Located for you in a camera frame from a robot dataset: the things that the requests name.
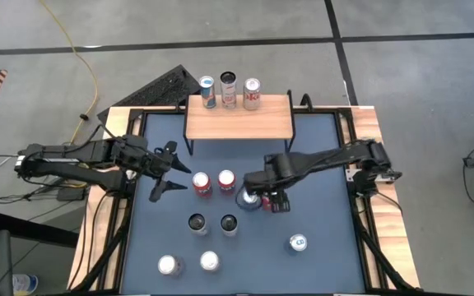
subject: wooden table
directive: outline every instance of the wooden table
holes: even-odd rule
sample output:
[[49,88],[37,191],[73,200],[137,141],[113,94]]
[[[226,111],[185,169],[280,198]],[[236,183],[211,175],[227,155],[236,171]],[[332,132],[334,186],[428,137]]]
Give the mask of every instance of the wooden table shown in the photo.
[[[294,109],[304,108],[304,106],[295,106]],[[314,106],[315,109],[319,108],[345,108],[345,106]],[[145,109],[145,110],[173,110],[173,106],[154,106],[154,107],[112,107],[109,110],[109,116],[107,119],[106,127],[114,135],[124,135],[128,130],[128,121],[129,114],[131,109]],[[382,141],[382,135],[379,130],[378,119],[376,117],[376,112],[372,106],[353,106],[351,107],[352,119],[355,125],[355,133],[358,139],[363,138],[373,138],[376,141]],[[348,142],[348,130],[345,129],[346,124],[342,124],[344,127],[343,134]],[[133,133],[138,134],[140,132],[140,118],[137,118],[133,124]],[[391,197],[393,200],[397,201],[396,191],[393,185],[379,185],[379,190]],[[86,220],[82,222],[80,230],[80,240],[78,241],[77,250],[74,254],[74,261],[72,263],[72,270],[69,277],[69,281],[75,276],[77,266],[80,262],[81,255],[83,253],[83,262],[81,264],[80,271],[76,275],[73,286],[80,283],[80,281],[85,277],[87,271],[87,261],[89,256],[91,256],[91,267],[94,265],[94,262],[98,259],[100,254],[104,251],[105,237],[107,234],[107,228],[109,223],[109,217],[111,216],[112,210],[112,198],[106,197],[106,200],[102,202],[102,205],[98,209],[95,222],[95,231],[94,231],[94,243],[92,249],[89,249],[91,243],[91,228],[92,228],[92,217],[96,212],[96,207],[100,201],[100,198],[103,196],[104,192],[97,186],[93,186],[89,193],[89,198],[86,208]],[[119,227],[119,223],[123,217],[123,208],[125,201],[122,201],[122,204],[118,210],[118,223],[116,227]],[[402,216],[400,211],[396,206],[388,203],[387,201],[373,197],[370,200],[370,205],[372,211],[374,212],[374,221],[379,237],[379,244],[381,250],[387,257],[387,259],[392,263],[394,268],[401,274],[403,279],[409,284],[418,287],[418,278],[416,275],[416,269],[414,262],[412,260],[411,249],[409,248],[409,242],[407,240],[407,233],[405,230],[405,225],[403,223]],[[83,227],[86,227],[86,249],[82,250],[83,244]],[[374,288],[380,287],[378,280],[378,273],[376,270],[376,265],[374,257],[371,252],[365,247],[365,253],[367,256],[367,261],[369,264],[369,275],[371,278],[371,284]],[[116,261],[118,259],[118,250],[116,250],[111,258],[109,259],[109,267],[107,269],[107,275],[105,278],[105,288],[110,289],[113,287],[114,279],[114,269],[116,267]]]

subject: black can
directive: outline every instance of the black can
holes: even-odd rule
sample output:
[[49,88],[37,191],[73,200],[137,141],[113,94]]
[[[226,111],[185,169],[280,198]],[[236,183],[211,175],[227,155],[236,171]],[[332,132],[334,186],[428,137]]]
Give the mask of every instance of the black can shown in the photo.
[[226,236],[237,234],[237,218],[234,215],[224,215],[221,219],[222,233]]
[[208,232],[206,219],[201,214],[193,214],[189,216],[188,226],[196,235],[206,235]]

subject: wooden table edge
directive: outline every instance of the wooden table edge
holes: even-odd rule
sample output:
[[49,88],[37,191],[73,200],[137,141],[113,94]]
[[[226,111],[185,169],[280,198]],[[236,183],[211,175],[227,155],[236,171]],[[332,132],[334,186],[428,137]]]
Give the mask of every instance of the wooden table edge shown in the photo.
[[[305,106],[294,106],[294,109],[305,109]],[[319,105],[319,106],[314,106],[315,109],[344,109],[344,108],[350,108],[353,112],[353,119],[355,122],[355,130],[356,130],[356,135],[358,138],[362,137],[373,137],[376,138],[377,141],[382,141],[381,138],[381,131],[379,130],[379,124],[378,124],[378,119],[375,114],[375,109],[374,106],[337,106],[337,105]],[[184,106],[179,106],[180,110],[185,110]],[[107,119],[107,123],[105,126],[114,134],[114,135],[123,135],[127,132],[128,130],[128,121],[129,121],[129,114],[131,113],[131,110],[146,110],[146,111],[171,111],[171,110],[176,110],[175,106],[132,106],[132,107],[111,107],[109,109],[109,116]],[[370,116],[368,118],[364,118],[364,125],[369,126],[372,132],[367,132],[367,129],[365,126],[357,126],[356,125],[356,119],[361,119],[360,117],[362,116],[361,114],[365,111],[366,112],[371,112],[372,117]],[[134,125],[135,128],[133,128],[133,133],[138,134],[139,127],[140,127],[140,118],[137,118],[137,122],[135,122]],[[385,192],[386,195],[391,195],[393,199],[395,199],[396,202],[397,196],[396,196],[396,191],[394,189],[393,185],[385,185]],[[89,199],[87,203],[87,219],[86,223],[85,221],[82,221],[81,225],[81,231],[80,231],[80,238],[78,239],[78,244],[77,244],[77,249],[75,251],[75,255],[73,258],[72,262],[72,269],[71,269],[71,274],[69,276],[68,281],[72,279],[74,276],[74,273],[76,272],[76,268],[78,266],[78,263],[80,261],[80,256],[81,256],[81,247],[82,247],[82,230],[83,227],[86,227],[87,231],[87,237],[86,240],[88,241],[90,238],[90,229],[91,227],[89,224],[91,224],[91,219],[89,219],[90,216],[93,216],[95,213],[95,205],[98,203],[99,199],[103,195],[103,191],[101,188],[98,186],[92,186],[90,189],[89,193]],[[381,207],[381,201],[376,201],[374,198],[371,201],[371,206],[374,212],[379,213],[380,212],[380,207]],[[393,212],[392,209],[389,209],[388,212],[385,213],[391,213]],[[99,230],[95,230],[95,243],[93,244],[93,252],[91,253],[91,264],[93,261],[98,259],[100,254],[104,251],[104,243],[105,243],[105,236],[104,234],[107,232],[107,227],[109,224],[109,217],[111,216],[111,207],[110,206],[102,206],[100,208],[100,213],[98,214],[97,220],[96,220],[96,228],[99,229],[100,226],[102,228],[101,234]],[[123,216],[123,209],[122,206],[120,206],[120,210],[118,210],[118,221],[122,219]],[[379,221],[376,220],[376,226],[377,228],[379,227]],[[400,245],[399,248],[400,250],[393,250],[393,246],[391,244],[386,245],[385,240],[389,238],[387,234],[382,234],[382,232],[379,231],[379,242],[380,246],[383,250],[383,253],[386,254],[386,257],[389,259],[389,261],[393,264],[393,266],[397,269],[397,271],[402,275],[402,277],[407,281],[409,284],[412,284],[413,286],[419,286],[418,282],[418,277],[416,274],[416,268],[414,265],[414,261],[412,259],[412,254],[411,254],[411,249],[407,240],[407,233],[405,232],[405,226],[403,223],[403,218],[399,216],[398,221],[395,223],[394,227],[398,227],[402,229],[402,234],[400,235],[393,235],[390,238],[400,238],[402,240],[405,239],[407,242],[407,245]],[[395,252],[400,252],[400,256],[393,256]],[[369,263],[369,275],[371,278],[371,282],[373,284],[373,287],[377,288],[379,287],[379,282],[378,278],[376,275],[375,271],[375,264],[374,264],[374,258],[371,256],[369,253],[368,249],[365,248],[365,253],[367,254],[367,261]],[[87,262],[89,258],[89,250],[84,251],[84,257],[83,257],[83,262]],[[113,285],[113,279],[114,279],[114,269],[116,268],[116,261],[118,259],[118,249],[115,250],[114,254],[111,256],[109,259],[109,265],[108,265],[108,272],[106,275],[106,280],[105,280],[105,288],[111,288]],[[81,270],[78,273],[73,286],[77,285],[80,283],[80,281],[83,279],[85,276],[85,272],[82,272],[82,270],[86,270],[86,263],[81,264]]]

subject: metal bracket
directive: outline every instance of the metal bracket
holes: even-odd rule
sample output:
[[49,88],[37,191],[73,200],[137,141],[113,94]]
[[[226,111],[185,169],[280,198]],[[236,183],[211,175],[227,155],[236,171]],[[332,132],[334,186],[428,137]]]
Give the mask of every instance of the metal bracket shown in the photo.
[[[347,182],[353,182],[354,175],[358,173],[359,171],[361,171],[361,169],[346,169],[345,176],[346,176]],[[401,176],[402,176],[402,173],[399,173],[399,172],[379,174],[374,181],[377,183],[393,184]]]

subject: red soda can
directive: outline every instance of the red soda can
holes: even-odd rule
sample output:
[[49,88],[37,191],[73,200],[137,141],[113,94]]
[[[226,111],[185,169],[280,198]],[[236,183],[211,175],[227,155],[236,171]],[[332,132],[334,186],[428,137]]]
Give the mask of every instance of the red soda can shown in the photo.
[[208,198],[211,196],[211,180],[206,173],[199,172],[193,176],[193,188],[200,197]]
[[225,169],[219,173],[219,187],[225,194],[231,194],[235,190],[235,175],[232,171]]
[[272,210],[272,204],[268,197],[263,197],[263,210]]

